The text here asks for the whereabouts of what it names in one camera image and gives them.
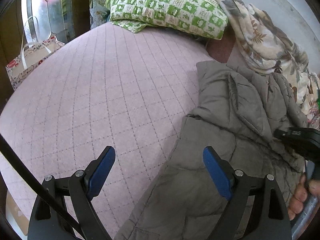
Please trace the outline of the person's right hand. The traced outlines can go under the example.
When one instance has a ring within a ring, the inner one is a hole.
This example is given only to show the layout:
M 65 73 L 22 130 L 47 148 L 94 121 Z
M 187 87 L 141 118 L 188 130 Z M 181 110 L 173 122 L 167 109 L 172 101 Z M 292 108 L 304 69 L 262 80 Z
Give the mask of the person's right hand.
M 305 187 L 306 175 L 300 177 L 295 192 L 289 201 L 287 208 L 289 220 L 292 221 L 296 215 L 300 214 L 304 207 L 304 202 L 308 197 L 308 192 L 319 199 L 319 180 L 310 180 L 308 187 Z

